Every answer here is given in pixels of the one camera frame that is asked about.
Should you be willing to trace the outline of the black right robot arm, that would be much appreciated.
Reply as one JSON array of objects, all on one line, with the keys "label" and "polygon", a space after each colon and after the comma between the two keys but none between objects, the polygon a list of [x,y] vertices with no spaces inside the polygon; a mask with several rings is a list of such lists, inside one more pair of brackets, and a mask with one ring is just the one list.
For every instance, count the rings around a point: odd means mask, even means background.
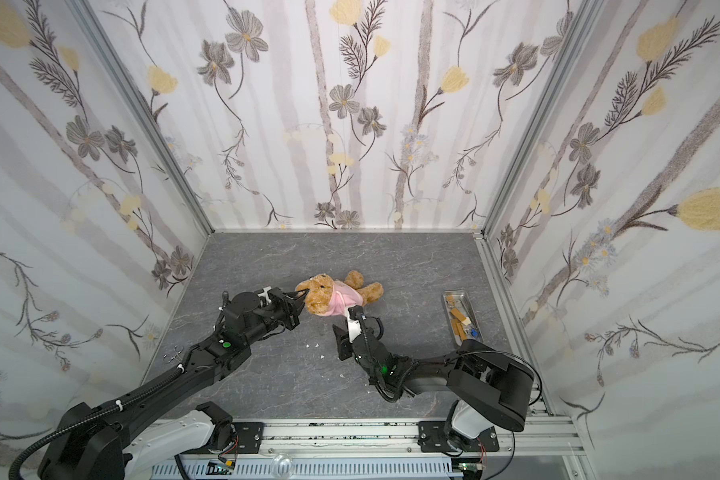
[{"label": "black right robot arm", "polygon": [[383,400],[404,394],[449,391],[493,425],[524,430],[535,370],[527,363],[473,339],[451,353],[429,359],[391,353],[366,324],[361,307],[348,310],[343,327],[332,327],[338,358],[354,360]]}]

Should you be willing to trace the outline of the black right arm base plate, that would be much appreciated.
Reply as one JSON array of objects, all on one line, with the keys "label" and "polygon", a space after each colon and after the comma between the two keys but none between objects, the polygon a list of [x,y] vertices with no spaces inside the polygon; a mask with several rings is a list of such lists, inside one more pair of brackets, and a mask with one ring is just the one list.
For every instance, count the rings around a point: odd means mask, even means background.
[{"label": "black right arm base plate", "polygon": [[445,420],[423,420],[417,424],[417,443],[423,453],[493,453],[500,450],[494,427],[490,427],[475,439],[469,439],[450,426]]}]

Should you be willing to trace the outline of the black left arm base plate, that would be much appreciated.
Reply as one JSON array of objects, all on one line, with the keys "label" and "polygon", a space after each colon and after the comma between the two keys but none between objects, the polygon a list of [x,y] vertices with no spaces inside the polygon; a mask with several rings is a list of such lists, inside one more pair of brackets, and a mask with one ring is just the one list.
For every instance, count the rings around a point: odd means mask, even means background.
[{"label": "black left arm base plate", "polygon": [[222,422],[214,427],[206,448],[216,455],[258,454],[264,427],[263,422]]}]

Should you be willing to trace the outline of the brown plush teddy bear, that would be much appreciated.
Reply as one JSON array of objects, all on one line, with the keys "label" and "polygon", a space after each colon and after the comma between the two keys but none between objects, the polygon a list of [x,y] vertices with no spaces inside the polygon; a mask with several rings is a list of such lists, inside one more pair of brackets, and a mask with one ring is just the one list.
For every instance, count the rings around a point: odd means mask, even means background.
[{"label": "brown plush teddy bear", "polygon": [[[332,317],[325,316],[325,312],[328,310],[328,302],[332,295],[334,281],[340,280],[335,280],[329,275],[322,273],[302,281],[297,285],[297,291],[308,291],[305,299],[305,307],[311,314],[322,317]],[[384,294],[384,288],[379,282],[365,284],[364,276],[357,270],[350,271],[341,282],[357,290],[364,298],[365,305],[380,300]]]}]

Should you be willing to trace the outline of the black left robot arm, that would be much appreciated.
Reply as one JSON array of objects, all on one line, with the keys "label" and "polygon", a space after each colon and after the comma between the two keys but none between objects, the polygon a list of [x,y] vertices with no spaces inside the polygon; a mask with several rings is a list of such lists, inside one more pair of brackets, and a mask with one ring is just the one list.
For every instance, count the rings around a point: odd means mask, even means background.
[{"label": "black left robot arm", "polygon": [[57,429],[39,440],[41,479],[125,479],[146,467],[145,433],[174,407],[225,379],[251,356],[254,343],[299,324],[307,293],[265,287],[223,294],[208,337],[178,364],[144,385],[96,407],[69,409]]}]

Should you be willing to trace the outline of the pink bear hoodie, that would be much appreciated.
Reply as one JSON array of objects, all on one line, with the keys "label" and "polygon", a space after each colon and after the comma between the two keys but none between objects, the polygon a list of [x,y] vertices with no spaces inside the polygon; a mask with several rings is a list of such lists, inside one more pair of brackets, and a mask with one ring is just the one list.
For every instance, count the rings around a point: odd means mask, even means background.
[{"label": "pink bear hoodie", "polygon": [[341,281],[334,281],[325,316],[346,316],[350,308],[364,305],[364,298],[357,290]]}]

